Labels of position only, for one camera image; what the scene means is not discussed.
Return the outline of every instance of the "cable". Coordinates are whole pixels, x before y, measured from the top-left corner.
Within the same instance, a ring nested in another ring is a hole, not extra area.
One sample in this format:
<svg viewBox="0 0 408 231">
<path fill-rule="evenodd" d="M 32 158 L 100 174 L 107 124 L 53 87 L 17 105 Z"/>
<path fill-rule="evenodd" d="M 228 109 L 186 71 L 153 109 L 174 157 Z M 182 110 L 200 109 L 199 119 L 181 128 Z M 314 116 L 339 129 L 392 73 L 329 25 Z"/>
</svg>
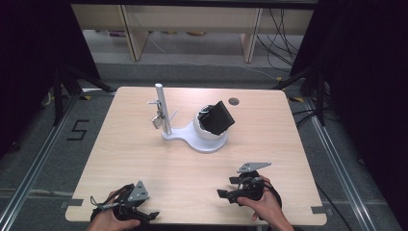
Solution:
<svg viewBox="0 0 408 231">
<path fill-rule="evenodd" d="M 100 206 L 100 205 L 106 205 L 108 204 L 108 202 L 110 202 L 112 199 L 114 199 L 115 197 L 117 197 L 118 195 L 120 195 L 123 191 L 127 191 L 131 188 L 132 185 L 125 185 L 122 188 L 120 188 L 119 190 L 117 190 L 116 192 L 112 193 L 108 199 L 105 200 L 105 202 L 103 203 L 96 203 L 95 198 L 93 198 L 93 196 L 90 197 L 90 204 L 94 205 L 94 206 Z"/>
<path fill-rule="evenodd" d="M 271 42 L 272 42 L 277 48 L 288 52 L 288 54 L 289 54 L 289 56 L 291 57 L 291 60 L 292 60 L 292 62 L 293 62 L 293 61 L 294 61 L 294 56 L 293 56 L 293 54 L 295 54 L 295 53 L 291 51 L 291 48 L 290 48 L 289 46 L 291 46 L 291 47 L 292 47 L 294 50 L 296 50 L 296 51 L 297 51 L 297 48 L 295 48 L 295 47 L 288 41 L 288 39 L 286 38 L 285 23 L 284 23 L 285 10 L 284 10 L 284 9 L 281 9 L 281 21 L 280 21 L 280 23 L 279 23 L 279 26 L 278 26 L 278 24 L 277 24 L 277 22 L 276 22 L 276 20 L 275 20 L 275 18 L 274 18 L 274 16 L 273 16 L 273 13 L 272 13 L 272 10 L 271 10 L 271 9 L 269 9 L 269 13 L 270 13 L 270 17 L 271 17 L 272 20 L 273 20 L 273 24 L 275 24 L 275 28 L 276 28 L 276 35 L 275 35 L 274 39 L 273 39 Z M 274 43 L 275 40 L 276 40 L 276 37 L 277 37 L 278 35 L 280 36 L 280 38 L 281 38 L 282 41 L 284 42 L 284 44 L 285 44 L 285 46 L 286 46 L 286 49 L 284 49 L 284 48 L 282 48 L 282 47 L 280 47 L 280 46 L 278 46 L 278 45 L 276 45 L 276 44 Z"/>
<path fill-rule="evenodd" d="M 296 123 L 296 128 L 299 128 L 303 123 L 305 123 L 309 118 L 311 118 L 312 116 L 315 116 L 316 112 L 312 112 L 308 115 L 306 115 L 305 117 L 303 117 L 302 119 L 300 119 L 297 123 Z"/>
<path fill-rule="evenodd" d="M 270 65 L 272 68 L 274 68 L 274 69 L 277 69 L 277 70 L 280 70 L 280 71 L 289 72 L 288 70 L 281 69 L 281 68 L 278 68 L 278 67 L 274 66 L 274 65 L 270 62 L 269 54 L 274 55 L 276 58 L 278 58 L 279 60 L 285 62 L 286 64 L 288 64 L 288 65 L 290 65 L 290 66 L 292 66 L 292 63 L 290 63 L 288 60 L 286 60 L 285 58 L 283 58 L 282 56 L 280 56 L 280 55 L 277 54 L 276 52 L 272 51 L 272 50 L 270 49 L 271 45 L 270 45 L 269 47 L 267 47 L 267 46 L 261 41 L 261 39 L 259 38 L 259 36 L 257 36 L 257 39 L 258 39 L 259 42 L 261 42 L 261 44 L 264 46 L 264 48 L 268 51 L 268 53 L 267 53 L 267 59 L 268 59 L 269 65 Z"/>
<path fill-rule="evenodd" d="M 326 199 L 329 201 L 331 206 L 333 206 L 333 209 L 336 210 L 336 212 L 339 214 L 340 218 L 343 220 L 345 226 L 347 226 L 348 230 L 352 230 L 350 225 L 348 224 L 347 220 L 345 220 L 344 216 L 342 213 L 340 213 L 339 209 L 336 207 L 336 205 L 333 203 L 333 201 L 330 199 L 330 197 L 324 192 L 324 190 L 321 188 L 321 186 L 318 184 L 318 182 L 315 181 L 316 186 L 318 187 L 319 191 L 326 197 Z"/>
<path fill-rule="evenodd" d="M 310 112 L 314 112 L 316 109 L 311 109 L 311 110 L 305 110 L 305 111 L 300 111 L 300 112 L 295 112 L 292 113 L 292 115 L 297 115 L 297 114 L 302 114 L 302 113 L 310 113 Z"/>
</svg>

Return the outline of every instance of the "gray carpet floor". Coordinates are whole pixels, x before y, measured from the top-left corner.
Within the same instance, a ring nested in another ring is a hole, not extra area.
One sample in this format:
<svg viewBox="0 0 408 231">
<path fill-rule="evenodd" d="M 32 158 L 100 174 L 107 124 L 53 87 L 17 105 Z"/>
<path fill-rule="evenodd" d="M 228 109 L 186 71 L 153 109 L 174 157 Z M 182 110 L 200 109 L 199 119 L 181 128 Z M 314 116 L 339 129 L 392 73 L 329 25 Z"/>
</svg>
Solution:
<svg viewBox="0 0 408 231">
<path fill-rule="evenodd" d="M 104 83 L 111 87 L 153 86 L 162 83 L 165 87 L 196 87 L 221 89 L 270 89 L 277 84 L 277 77 L 288 78 L 288 73 L 270 67 L 191 65 L 191 64 L 97 64 Z M 83 88 L 93 88 L 87 82 L 81 82 Z M 289 98 L 299 97 L 302 81 L 287 87 Z M 67 122 L 59 136 L 45 166 L 40 172 L 31 193 L 16 217 L 12 230 L 85 230 L 88 222 L 69 222 L 64 218 L 64 203 L 72 196 L 99 129 L 113 100 L 112 95 L 93 95 L 89 100 L 79 100 L 69 114 Z M 306 109 L 303 102 L 289 102 L 293 113 Z M 294 121 L 299 121 L 307 114 L 296 114 Z M 8 153 L 0 161 L 0 209 L 7 206 L 19 183 L 23 180 L 31 163 L 36 158 L 42 144 L 52 128 L 54 106 L 38 110 L 33 121 L 21 135 L 18 142 L 20 149 Z M 89 122 L 81 123 L 80 129 L 87 133 L 81 141 L 69 141 L 79 134 L 71 129 L 78 119 Z M 356 160 L 358 153 L 353 147 L 334 111 L 325 111 L 326 129 L 344 161 L 357 191 L 365 201 L 378 230 L 401 230 L 395 218 L 373 183 L 370 173 Z M 344 216 L 352 230 L 362 230 L 354 214 L 344 189 L 339 183 L 333 166 L 327 157 L 318 133 L 309 119 L 298 128 L 309 164 L 317 184 L 329 196 L 320 194 L 327 211 L 325 225 L 302 226 L 303 230 L 347 230 L 341 216 Z M 331 199 L 340 211 L 335 211 L 328 199 Z M 247 230 L 246 227 L 225 226 L 165 226 L 153 225 L 151 230 Z"/>
</svg>

